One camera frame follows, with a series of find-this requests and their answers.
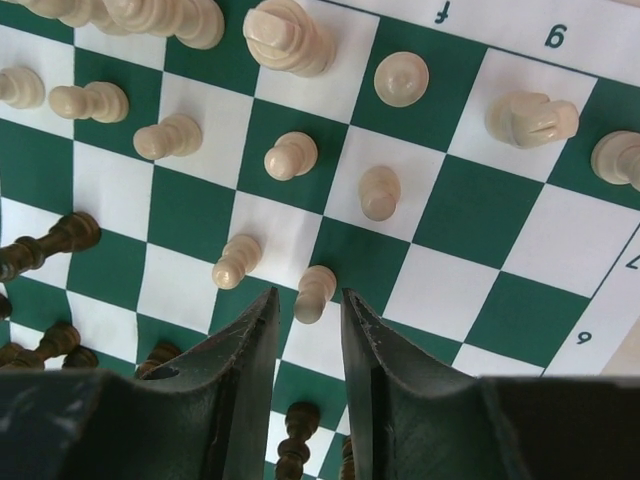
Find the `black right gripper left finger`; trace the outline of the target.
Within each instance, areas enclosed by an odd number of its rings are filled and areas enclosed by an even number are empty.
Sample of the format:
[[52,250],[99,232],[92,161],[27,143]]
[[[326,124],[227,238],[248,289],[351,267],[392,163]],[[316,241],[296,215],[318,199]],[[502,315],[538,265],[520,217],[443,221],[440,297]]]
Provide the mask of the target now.
[[279,293],[140,379],[109,370],[1,375],[5,479],[259,479]]

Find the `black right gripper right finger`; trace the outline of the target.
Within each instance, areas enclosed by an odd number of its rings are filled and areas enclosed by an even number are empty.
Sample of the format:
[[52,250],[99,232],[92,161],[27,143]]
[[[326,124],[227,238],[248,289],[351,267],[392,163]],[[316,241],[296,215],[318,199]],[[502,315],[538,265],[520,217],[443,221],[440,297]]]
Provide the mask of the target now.
[[466,375],[342,292],[359,479],[635,479],[635,377]]

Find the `light wooden pawn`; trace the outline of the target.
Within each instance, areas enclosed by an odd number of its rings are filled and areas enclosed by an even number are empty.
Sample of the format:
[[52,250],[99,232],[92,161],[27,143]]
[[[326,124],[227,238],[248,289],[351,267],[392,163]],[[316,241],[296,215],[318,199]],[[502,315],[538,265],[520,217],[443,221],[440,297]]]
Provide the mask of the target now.
[[303,324],[317,322],[337,287],[335,274],[327,267],[314,265],[305,270],[298,283],[294,316]]

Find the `green white chess mat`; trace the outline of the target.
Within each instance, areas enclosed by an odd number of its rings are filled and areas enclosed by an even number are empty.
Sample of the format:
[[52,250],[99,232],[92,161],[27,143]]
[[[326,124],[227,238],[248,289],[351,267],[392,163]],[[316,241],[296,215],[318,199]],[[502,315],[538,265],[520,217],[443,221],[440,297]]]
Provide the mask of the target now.
[[[471,375],[637,372],[639,193],[590,157],[639,128],[639,11],[615,1],[307,1],[336,44],[323,75],[259,65],[248,1],[220,43],[74,29],[1,5],[1,64],[47,89],[117,84],[125,120],[1,109],[1,241],[90,213],[100,243],[2,286],[3,342],[66,321],[132,375],[159,341],[188,349],[269,287],[281,321],[262,477],[287,408],[315,403],[308,479],[334,479],[349,432],[340,297],[298,322],[320,264],[397,330]],[[572,102],[577,133],[520,149],[485,114],[515,91]]]

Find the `light wooden chess piece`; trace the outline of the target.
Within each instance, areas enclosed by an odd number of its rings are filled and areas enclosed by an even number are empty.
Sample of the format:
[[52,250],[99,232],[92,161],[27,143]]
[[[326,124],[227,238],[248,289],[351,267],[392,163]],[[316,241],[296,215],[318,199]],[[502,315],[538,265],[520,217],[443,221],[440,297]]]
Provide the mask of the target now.
[[551,101],[543,93],[515,91],[490,104],[485,127],[502,143],[532,149],[573,137],[579,127],[579,112],[566,100]]

